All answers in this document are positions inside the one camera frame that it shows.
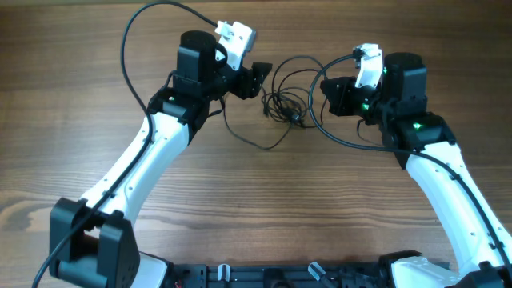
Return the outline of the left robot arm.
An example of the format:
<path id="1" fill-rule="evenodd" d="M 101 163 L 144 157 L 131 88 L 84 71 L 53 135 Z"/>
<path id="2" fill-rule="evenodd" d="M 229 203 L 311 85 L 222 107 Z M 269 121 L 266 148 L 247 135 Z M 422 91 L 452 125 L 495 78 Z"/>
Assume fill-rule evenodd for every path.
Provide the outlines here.
<path id="1" fill-rule="evenodd" d="M 211 116 L 210 104 L 226 94 L 248 99 L 259 93 L 272 66 L 244 67 L 255 38 L 240 22 L 182 34 L 177 67 L 144 106 L 132 143 L 79 200 L 54 205 L 44 266 L 52 277 L 80 287 L 180 286 L 171 262 L 140 251 L 134 224 L 163 172 Z"/>

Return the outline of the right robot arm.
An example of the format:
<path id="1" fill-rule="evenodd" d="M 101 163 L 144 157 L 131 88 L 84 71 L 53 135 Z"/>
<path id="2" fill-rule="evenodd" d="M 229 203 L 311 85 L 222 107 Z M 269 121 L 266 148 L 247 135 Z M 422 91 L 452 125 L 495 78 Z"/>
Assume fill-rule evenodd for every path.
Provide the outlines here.
<path id="1" fill-rule="evenodd" d="M 348 56 L 356 77 L 320 80 L 336 116 L 359 116 L 382 133 L 381 152 L 394 154 L 416 181 L 442 224 L 458 264 L 453 272 L 408 250 L 380 258 L 388 287 L 509 287 L 511 236 L 472 179 L 456 137 L 427 111 L 426 66 L 407 52 L 383 55 L 364 44 Z"/>

